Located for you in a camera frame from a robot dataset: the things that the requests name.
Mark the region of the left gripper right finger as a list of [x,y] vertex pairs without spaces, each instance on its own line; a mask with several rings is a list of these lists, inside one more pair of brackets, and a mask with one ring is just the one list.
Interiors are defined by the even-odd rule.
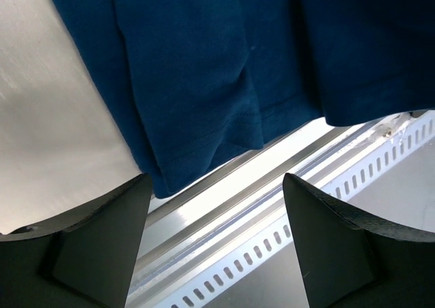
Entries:
[[310,307],[433,307],[434,233],[373,215],[294,174],[283,179]]

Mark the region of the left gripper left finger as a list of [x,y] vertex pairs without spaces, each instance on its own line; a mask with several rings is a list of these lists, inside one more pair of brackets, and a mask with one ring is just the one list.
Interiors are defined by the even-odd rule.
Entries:
[[2,307],[124,307],[152,195],[143,174],[1,236]]

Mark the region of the navy blue t-shirt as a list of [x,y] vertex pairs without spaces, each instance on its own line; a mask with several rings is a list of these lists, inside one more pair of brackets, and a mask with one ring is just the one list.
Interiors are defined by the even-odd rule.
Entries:
[[154,194],[325,118],[434,107],[434,0],[52,0]]

